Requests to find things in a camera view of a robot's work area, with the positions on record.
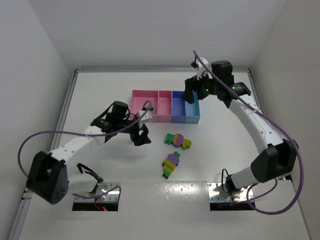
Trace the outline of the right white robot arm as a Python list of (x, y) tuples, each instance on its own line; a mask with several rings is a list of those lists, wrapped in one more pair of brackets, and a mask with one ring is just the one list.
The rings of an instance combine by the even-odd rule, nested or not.
[(297, 157), (294, 144), (262, 117), (246, 84), (235, 82), (232, 64), (227, 60), (209, 63), (201, 58), (191, 66), (197, 73), (185, 80), (183, 100), (192, 104), (209, 95), (217, 96), (243, 124), (258, 151), (249, 167), (226, 177), (225, 191), (232, 195), (242, 188), (289, 174)]

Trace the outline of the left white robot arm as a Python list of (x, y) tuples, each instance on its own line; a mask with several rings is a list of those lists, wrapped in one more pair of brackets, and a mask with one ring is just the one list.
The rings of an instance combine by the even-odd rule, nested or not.
[(72, 140), (48, 153), (38, 152), (27, 175), (26, 187), (52, 205), (67, 194), (95, 201), (102, 199), (109, 193), (102, 190), (104, 179), (81, 163), (82, 158), (119, 133), (128, 134), (135, 146), (150, 144), (145, 123), (152, 119), (152, 110), (150, 100), (137, 114), (131, 113), (126, 103), (114, 101), (83, 132), (73, 133)]

